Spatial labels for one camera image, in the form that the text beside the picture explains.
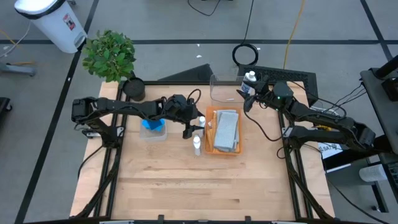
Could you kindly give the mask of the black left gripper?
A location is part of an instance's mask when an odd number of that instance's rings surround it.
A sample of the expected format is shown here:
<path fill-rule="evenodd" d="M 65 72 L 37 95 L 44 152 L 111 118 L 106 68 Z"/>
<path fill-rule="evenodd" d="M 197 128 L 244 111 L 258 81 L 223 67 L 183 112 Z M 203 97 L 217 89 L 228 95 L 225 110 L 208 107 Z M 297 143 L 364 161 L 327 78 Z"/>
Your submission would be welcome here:
<path fill-rule="evenodd" d="M 164 103 L 163 119 L 184 124 L 185 129 L 182 134 L 184 139 L 191 138 L 194 131 L 204 129 L 202 126 L 192 126 L 190 124 L 191 120 L 202 116 L 204 114 L 198 111 L 194 100 L 187 100 L 183 95 L 173 95 Z"/>

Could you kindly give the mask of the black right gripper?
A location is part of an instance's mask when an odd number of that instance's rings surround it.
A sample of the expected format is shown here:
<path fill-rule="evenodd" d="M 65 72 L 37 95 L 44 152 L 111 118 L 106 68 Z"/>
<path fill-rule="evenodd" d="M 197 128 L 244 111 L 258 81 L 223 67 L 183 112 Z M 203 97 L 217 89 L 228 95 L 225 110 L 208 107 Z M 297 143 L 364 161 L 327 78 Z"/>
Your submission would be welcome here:
<path fill-rule="evenodd" d="M 243 111 L 249 112 L 252 108 L 253 103 L 259 102 L 266 106 L 266 108 L 275 109 L 275 105 L 272 102 L 272 92 L 269 89 L 269 75 L 259 75 L 257 81 L 254 83 L 246 82 L 250 87 L 254 88 L 254 94 L 236 90 L 240 96 L 244 99 Z"/>

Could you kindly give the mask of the orange plastic bin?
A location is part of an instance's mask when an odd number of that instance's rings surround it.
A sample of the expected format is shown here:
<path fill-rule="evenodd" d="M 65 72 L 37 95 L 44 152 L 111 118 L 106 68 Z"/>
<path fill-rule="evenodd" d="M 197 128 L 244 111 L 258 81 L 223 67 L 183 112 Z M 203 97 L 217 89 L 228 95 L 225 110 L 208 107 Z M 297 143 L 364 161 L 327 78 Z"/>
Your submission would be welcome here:
<path fill-rule="evenodd" d="M 209 153 L 206 136 L 207 123 L 211 120 L 213 111 L 216 111 L 213 152 Z M 208 106 L 206 108 L 206 123 L 204 132 L 204 151 L 216 155 L 239 155 L 243 153 L 243 134 L 241 131 L 242 112 L 237 107 Z"/>

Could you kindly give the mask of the large clear plastic bin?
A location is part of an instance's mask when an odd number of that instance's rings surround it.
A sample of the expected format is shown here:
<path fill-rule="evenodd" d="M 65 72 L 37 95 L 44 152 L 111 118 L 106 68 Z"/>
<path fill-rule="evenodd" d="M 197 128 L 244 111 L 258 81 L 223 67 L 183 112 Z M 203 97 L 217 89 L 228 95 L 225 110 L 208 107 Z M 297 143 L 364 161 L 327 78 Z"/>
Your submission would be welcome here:
<path fill-rule="evenodd" d="M 238 93 L 243 91 L 250 95 L 254 89 L 243 83 L 244 77 L 229 75 L 212 75 L 210 77 L 210 97 L 212 105 L 242 108 L 244 98 Z"/>

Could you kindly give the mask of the black perforated computer case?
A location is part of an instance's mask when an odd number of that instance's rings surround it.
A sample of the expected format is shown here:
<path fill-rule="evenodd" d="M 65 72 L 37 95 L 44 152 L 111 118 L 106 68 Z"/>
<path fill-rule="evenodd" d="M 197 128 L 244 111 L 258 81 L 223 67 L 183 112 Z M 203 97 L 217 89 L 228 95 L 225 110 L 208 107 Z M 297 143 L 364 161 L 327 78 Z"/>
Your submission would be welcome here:
<path fill-rule="evenodd" d="M 302 82 L 303 87 L 307 92 L 306 96 L 308 104 L 312 106 L 317 102 L 318 88 L 315 73 L 260 67 L 254 65 L 240 65 L 238 69 L 238 77 L 243 77 L 245 73 L 250 71 L 253 71 L 256 76 L 268 75 L 269 83 L 275 83 L 278 81 Z"/>

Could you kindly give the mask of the black computer tower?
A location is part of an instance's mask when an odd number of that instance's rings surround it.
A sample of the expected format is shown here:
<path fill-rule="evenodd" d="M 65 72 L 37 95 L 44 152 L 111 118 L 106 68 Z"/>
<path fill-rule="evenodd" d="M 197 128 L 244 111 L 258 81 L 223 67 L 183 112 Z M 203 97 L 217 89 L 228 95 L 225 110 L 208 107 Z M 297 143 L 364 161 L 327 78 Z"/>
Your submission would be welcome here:
<path fill-rule="evenodd" d="M 213 71 L 208 63 L 159 79 L 160 82 L 208 82 Z"/>

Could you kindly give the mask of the small clear plastic bin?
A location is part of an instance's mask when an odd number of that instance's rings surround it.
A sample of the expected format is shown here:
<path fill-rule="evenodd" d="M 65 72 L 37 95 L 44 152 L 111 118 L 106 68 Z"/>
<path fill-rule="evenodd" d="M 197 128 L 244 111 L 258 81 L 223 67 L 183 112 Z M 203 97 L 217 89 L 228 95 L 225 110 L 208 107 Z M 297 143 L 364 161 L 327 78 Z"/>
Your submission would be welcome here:
<path fill-rule="evenodd" d="M 162 131 L 158 132 L 156 129 L 146 130 L 145 128 L 142 127 L 142 124 L 141 124 L 139 135 L 142 140 L 149 141 L 149 142 L 165 141 L 167 139 L 167 125 L 165 123 L 165 126 L 162 129 Z"/>

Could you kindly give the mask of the white paper label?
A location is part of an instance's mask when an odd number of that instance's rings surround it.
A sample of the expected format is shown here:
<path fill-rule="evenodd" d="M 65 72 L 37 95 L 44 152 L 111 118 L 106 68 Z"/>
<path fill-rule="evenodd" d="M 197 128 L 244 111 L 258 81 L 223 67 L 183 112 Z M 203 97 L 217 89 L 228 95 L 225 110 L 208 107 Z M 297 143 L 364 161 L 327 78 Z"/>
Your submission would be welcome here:
<path fill-rule="evenodd" d="M 318 149 L 322 153 L 322 159 L 341 153 L 343 150 L 339 144 L 319 142 Z"/>

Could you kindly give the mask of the green potted plant black pot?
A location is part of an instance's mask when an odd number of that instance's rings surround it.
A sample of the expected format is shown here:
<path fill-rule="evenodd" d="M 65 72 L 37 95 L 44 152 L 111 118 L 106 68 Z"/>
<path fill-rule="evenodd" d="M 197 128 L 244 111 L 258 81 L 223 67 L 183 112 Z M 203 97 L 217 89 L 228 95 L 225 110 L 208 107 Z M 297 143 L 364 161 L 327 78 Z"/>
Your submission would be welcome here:
<path fill-rule="evenodd" d="M 96 38 L 86 41 L 83 53 L 83 68 L 89 74 L 121 83 L 124 94 L 134 101 L 145 98 L 145 84 L 134 73 L 135 48 L 128 36 L 112 30 L 97 32 Z"/>

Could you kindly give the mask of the grey black equipment cart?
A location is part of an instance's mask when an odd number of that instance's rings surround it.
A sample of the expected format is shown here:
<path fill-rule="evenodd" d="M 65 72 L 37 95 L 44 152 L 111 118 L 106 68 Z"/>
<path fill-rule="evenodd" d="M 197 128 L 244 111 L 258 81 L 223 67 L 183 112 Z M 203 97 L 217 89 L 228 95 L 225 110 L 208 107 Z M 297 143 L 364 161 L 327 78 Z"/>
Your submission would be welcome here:
<path fill-rule="evenodd" d="M 398 155 L 398 101 L 391 101 L 382 86 L 389 78 L 398 81 L 398 55 L 381 68 L 363 70 L 360 76 L 392 152 Z"/>

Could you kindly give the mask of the grey roll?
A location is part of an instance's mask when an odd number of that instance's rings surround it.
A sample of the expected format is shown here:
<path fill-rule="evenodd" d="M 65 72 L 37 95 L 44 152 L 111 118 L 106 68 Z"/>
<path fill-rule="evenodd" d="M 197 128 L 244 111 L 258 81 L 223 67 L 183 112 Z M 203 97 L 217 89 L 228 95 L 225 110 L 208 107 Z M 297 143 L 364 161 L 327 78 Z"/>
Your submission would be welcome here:
<path fill-rule="evenodd" d="M 359 176 L 365 182 L 387 180 L 387 175 L 384 171 L 382 164 L 377 164 L 360 169 Z"/>

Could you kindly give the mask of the white step trash can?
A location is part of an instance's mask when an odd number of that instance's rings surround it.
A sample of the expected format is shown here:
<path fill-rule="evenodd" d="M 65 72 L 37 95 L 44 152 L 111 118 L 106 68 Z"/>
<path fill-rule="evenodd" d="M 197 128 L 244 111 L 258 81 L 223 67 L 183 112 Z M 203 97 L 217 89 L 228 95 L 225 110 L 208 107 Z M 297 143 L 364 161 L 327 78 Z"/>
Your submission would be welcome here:
<path fill-rule="evenodd" d="M 74 54 L 87 34 L 73 12 L 74 0 L 17 0 L 16 12 L 30 20 L 62 52 Z"/>

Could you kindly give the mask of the grey stand base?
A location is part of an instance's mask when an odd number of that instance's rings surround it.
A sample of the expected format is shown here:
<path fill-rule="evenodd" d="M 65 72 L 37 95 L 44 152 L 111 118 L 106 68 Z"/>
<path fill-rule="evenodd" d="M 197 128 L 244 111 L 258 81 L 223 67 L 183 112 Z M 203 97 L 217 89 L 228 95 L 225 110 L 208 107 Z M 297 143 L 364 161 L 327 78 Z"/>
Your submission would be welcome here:
<path fill-rule="evenodd" d="M 35 76 L 36 71 L 34 68 L 31 67 L 23 67 L 20 65 L 11 65 L 8 63 L 2 63 L 0 62 L 0 72 L 5 72 L 5 73 L 20 73 L 23 75 L 28 75 L 30 77 Z"/>

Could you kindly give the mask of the black floor equipment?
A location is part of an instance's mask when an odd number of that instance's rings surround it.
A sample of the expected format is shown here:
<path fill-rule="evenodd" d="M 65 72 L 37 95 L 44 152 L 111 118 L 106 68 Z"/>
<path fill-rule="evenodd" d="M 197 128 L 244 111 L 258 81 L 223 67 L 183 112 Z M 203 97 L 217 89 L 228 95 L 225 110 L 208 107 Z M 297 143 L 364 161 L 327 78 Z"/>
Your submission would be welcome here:
<path fill-rule="evenodd" d="M 4 120 L 8 112 L 10 112 L 11 110 L 11 100 L 9 98 L 0 97 L 0 122 Z"/>

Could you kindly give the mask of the black metal stand frame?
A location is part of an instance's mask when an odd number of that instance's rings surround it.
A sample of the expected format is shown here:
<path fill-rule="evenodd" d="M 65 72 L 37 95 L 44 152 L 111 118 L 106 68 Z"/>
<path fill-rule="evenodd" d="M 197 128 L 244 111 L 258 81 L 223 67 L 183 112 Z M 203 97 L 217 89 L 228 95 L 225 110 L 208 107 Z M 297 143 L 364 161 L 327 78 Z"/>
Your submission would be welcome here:
<path fill-rule="evenodd" d="M 391 196 L 398 203 L 398 155 L 392 152 L 392 148 L 385 135 L 376 138 L 374 149 L 369 152 L 357 152 L 344 147 L 343 151 L 324 159 L 326 170 L 332 174 L 332 179 L 340 186 L 368 185 L 372 189 L 376 204 L 372 210 L 388 213 L 388 196 L 382 191 L 381 183 L 388 184 L 391 188 Z M 365 182 L 359 176 L 359 170 L 382 164 L 387 175 L 387 180 Z"/>

